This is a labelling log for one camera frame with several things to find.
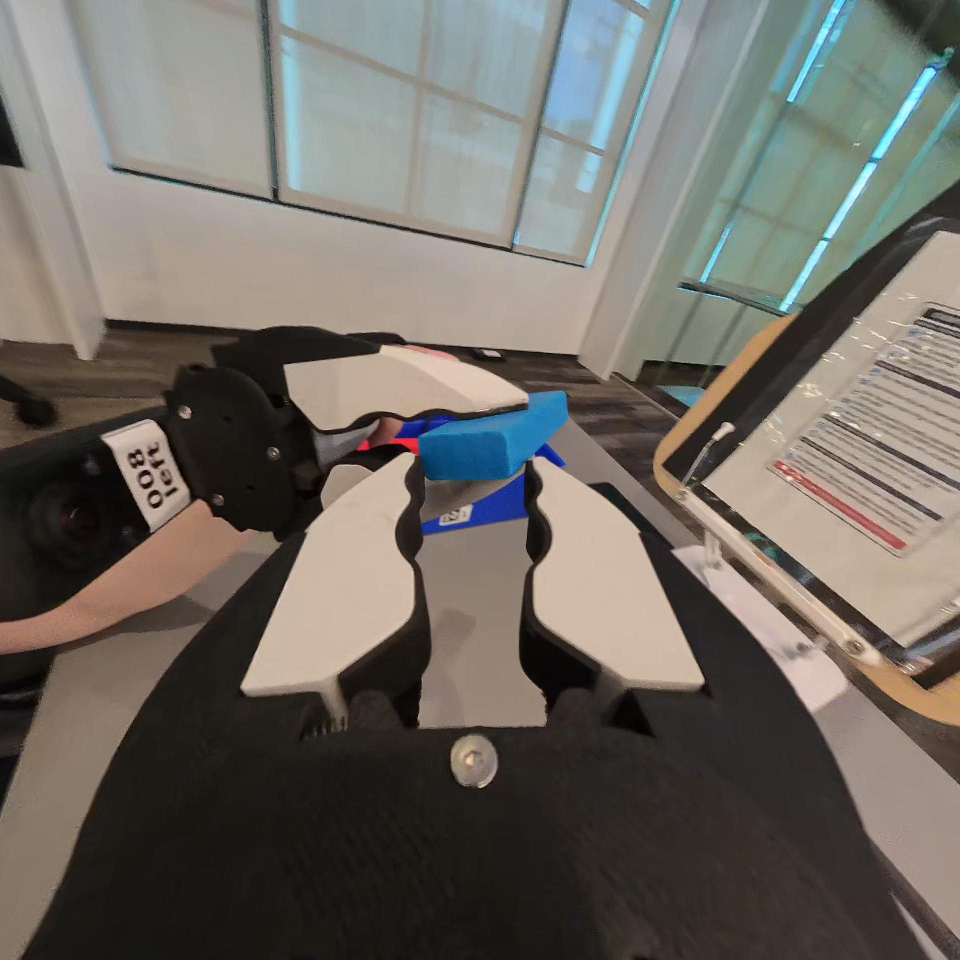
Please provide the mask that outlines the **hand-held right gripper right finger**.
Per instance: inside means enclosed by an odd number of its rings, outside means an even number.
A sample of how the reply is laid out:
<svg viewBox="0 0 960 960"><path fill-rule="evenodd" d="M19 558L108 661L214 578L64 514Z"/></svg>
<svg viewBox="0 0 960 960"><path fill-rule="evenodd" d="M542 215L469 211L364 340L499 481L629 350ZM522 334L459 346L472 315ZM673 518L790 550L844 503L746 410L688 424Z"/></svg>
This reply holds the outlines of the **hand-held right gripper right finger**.
<svg viewBox="0 0 960 960"><path fill-rule="evenodd" d="M527 462L519 661L547 726L632 722L638 693L703 697L707 679L642 528L546 458Z"/></svg>

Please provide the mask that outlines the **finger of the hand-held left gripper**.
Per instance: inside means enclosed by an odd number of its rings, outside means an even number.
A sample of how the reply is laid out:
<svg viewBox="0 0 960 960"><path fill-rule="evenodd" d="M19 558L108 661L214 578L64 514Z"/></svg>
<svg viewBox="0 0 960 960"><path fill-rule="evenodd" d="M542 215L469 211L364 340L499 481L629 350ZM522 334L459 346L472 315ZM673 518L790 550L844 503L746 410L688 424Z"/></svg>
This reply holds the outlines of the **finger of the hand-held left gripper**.
<svg viewBox="0 0 960 960"><path fill-rule="evenodd" d="M321 434L382 418L471 419L524 410L528 394L485 368L405 346L283 367L290 402Z"/></svg>
<svg viewBox="0 0 960 960"><path fill-rule="evenodd" d="M311 428L311 439L315 452L318 469L328 472L338 462L358 450L378 431L379 419L371 424L342 431L340 433L325 434Z"/></svg>

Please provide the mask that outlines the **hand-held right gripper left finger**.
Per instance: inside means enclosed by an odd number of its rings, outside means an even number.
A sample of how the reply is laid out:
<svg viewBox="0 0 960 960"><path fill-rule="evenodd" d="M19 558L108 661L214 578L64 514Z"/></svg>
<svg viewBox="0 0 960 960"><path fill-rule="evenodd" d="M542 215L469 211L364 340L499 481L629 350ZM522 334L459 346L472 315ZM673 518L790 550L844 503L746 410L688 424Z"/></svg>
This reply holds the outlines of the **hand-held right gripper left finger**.
<svg viewBox="0 0 960 960"><path fill-rule="evenodd" d="M419 726L431 629L418 554L426 479L400 452L313 520L279 585L240 589L263 619L240 692L259 702L306 696L347 726L358 696L384 696L402 728Z"/></svg>

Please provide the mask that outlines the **blue foam block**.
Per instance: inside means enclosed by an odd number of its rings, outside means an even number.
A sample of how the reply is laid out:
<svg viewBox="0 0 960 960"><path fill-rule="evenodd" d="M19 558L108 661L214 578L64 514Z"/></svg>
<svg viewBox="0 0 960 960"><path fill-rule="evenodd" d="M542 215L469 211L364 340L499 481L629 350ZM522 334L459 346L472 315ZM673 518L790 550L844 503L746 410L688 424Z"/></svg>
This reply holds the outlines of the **blue foam block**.
<svg viewBox="0 0 960 960"><path fill-rule="evenodd" d="M531 393L528 407L517 412L436 416L417 438L423 473L430 481L479 482L509 480L535 457L563 467L549 441L568 418L568 396L561 390Z"/></svg>

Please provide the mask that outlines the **blue plastic bin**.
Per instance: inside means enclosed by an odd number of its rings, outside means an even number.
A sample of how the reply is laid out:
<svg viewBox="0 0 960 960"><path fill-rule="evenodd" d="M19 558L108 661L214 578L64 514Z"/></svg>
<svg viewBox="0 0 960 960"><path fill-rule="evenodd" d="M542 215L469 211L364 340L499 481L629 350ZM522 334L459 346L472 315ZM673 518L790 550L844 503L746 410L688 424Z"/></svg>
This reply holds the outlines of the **blue plastic bin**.
<svg viewBox="0 0 960 960"><path fill-rule="evenodd" d="M396 438L419 438L429 419L422 419L404 423L403 429ZM381 459L393 456L399 451L408 451L403 448L387 449L384 452L373 450ZM445 512L428 518L422 514L422 532L426 535L441 534L466 530L474 527L524 520L526 509L524 506L524 466L509 480L465 482L468 486L470 499L463 493L455 493L453 506ZM437 490L446 492L446 485L461 482L439 482Z"/></svg>

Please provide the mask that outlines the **person's left forearm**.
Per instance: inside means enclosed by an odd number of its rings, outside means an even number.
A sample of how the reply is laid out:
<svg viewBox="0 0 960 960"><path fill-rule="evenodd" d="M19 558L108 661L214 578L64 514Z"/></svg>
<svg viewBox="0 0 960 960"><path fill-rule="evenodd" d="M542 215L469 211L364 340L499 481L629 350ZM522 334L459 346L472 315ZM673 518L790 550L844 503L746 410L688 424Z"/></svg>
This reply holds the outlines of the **person's left forearm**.
<svg viewBox="0 0 960 960"><path fill-rule="evenodd" d="M1 654L78 642L162 606L188 593L257 536L238 531L197 500L72 598L42 614L3 622Z"/></svg>

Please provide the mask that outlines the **grey desk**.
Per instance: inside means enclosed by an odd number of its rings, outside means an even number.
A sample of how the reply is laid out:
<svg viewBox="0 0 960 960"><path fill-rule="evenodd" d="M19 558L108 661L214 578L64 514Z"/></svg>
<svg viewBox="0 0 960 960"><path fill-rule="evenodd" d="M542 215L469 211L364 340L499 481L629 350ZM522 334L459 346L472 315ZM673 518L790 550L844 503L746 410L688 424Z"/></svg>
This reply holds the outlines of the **grey desk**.
<svg viewBox="0 0 960 960"><path fill-rule="evenodd" d="M517 661L525 525L430 535L419 553L434 654L427 727L526 725L543 702ZM2 811L1 956L18 958L66 868L114 751L186 644L274 549L260 534L174 601L61 647ZM958 934L958 782L849 683L814 719L901 910Z"/></svg>

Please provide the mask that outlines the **large grid window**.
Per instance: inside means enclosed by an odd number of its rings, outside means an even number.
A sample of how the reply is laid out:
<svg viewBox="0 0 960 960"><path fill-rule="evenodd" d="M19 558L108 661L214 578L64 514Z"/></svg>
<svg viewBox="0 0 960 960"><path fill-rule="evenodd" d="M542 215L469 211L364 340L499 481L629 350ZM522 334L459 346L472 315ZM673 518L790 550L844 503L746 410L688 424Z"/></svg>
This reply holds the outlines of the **large grid window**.
<svg viewBox="0 0 960 960"><path fill-rule="evenodd" d="M678 2L67 2L111 169L590 265Z"/></svg>

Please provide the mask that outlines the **white instruction sheet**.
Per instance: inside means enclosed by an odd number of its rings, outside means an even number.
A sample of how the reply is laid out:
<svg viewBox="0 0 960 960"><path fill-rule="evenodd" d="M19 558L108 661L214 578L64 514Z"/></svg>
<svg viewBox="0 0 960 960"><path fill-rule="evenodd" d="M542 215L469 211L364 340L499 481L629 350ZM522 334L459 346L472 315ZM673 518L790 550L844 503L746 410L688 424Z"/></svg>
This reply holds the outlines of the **white instruction sheet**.
<svg viewBox="0 0 960 960"><path fill-rule="evenodd" d="M958 234L941 229L703 483L913 656L958 643Z"/></svg>

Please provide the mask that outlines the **instruction sheet on stand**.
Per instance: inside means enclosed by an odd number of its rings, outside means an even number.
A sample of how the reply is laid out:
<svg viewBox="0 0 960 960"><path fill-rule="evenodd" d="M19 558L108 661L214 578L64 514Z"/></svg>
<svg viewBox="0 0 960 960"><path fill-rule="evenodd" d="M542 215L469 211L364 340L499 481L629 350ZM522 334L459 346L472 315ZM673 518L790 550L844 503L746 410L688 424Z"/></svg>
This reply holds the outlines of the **instruction sheet on stand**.
<svg viewBox="0 0 960 960"><path fill-rule="evenodd" d="M807 590L810 573L763 534L750 527L731 508L705 493L706 478L749 438L847 331L858 315L904 267L927 239L938 231L958 234L959 186L947 187L923 208L895 227L887 236L854 260L850 267L829 282L807 306L791 315L796 318L762 354L750 371L720 403L705 424L697 428L667 461L675 475L686 468L684 480L695 495L728 521L751 544ZM813 597L855 631L879 654L930 690L958 675L958 643L934 657L913 655L869 628L864 618L846 602L815 586Z"/></svg>

